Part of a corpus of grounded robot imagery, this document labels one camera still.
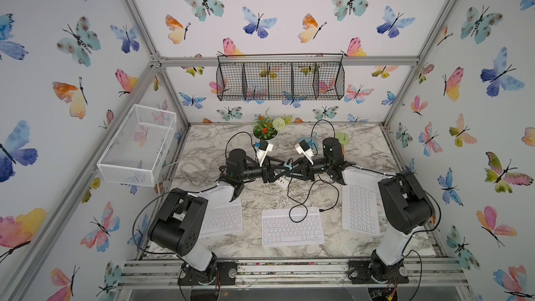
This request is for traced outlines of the white power strip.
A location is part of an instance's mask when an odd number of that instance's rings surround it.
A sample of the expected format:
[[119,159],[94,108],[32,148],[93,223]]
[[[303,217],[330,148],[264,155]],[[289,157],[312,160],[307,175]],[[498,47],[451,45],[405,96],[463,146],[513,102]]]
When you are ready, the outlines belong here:
[[286,177],[278,178],[275,182],[275,185],[277,185],[279,188],[283,190],[287,190],[290,184],[290,181]]

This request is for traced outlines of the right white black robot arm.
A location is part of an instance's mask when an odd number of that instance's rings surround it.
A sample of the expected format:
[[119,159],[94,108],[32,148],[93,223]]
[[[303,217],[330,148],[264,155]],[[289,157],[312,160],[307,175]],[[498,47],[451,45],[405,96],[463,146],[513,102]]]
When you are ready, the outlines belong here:
[[325,172],[341,185],[355,185],[358,172],[381,175],[383,178],[378,181],[378,190],[389,226],[379,247],[373,253],[372,261],[386,268],[400,264],[412,236],[423,232],[424,225],[435,214],[427,192],[412,171],[386,174],[346,161],[341,143],[335,137],[324,139],[322,147],[323,157],[315,159],[306,140],[297,143],[295,150],[305,157],[295,162],[286,175],[306,180]]

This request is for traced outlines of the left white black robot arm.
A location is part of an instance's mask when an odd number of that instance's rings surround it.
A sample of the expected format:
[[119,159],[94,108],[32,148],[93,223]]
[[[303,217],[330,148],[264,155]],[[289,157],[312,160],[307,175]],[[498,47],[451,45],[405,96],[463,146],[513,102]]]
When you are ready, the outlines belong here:
[[232,150],[214,185],[191,191],[174,188],[168,192],[149,227],[149,240],[168,249],[200,273],[214,270],[215,254],[199,243],[206,212],[236,200],[246,182],[258,178],[273,182],[276,171],[287,170],[283,160],[266,157],[264,163],[259,164],[244,150]]

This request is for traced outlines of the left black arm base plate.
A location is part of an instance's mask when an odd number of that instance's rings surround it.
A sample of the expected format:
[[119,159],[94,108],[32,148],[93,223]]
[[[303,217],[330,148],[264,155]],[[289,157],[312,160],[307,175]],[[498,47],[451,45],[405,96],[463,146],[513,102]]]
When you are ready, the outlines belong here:
[[181,286],[206,286],[216,282],[223,286],[233,286],[237,275],[238,264],[235,261],[211,261],[204,271],[184,263],[179,272],[178,282]]

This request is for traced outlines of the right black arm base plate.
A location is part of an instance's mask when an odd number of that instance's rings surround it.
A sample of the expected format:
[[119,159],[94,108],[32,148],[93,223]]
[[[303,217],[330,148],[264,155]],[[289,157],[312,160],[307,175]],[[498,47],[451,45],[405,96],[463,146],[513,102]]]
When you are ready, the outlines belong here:
[[348,262],[348,279],[352,284],[408,284],[408,271],[400,261],[386,266],[381,260],[354,260]]

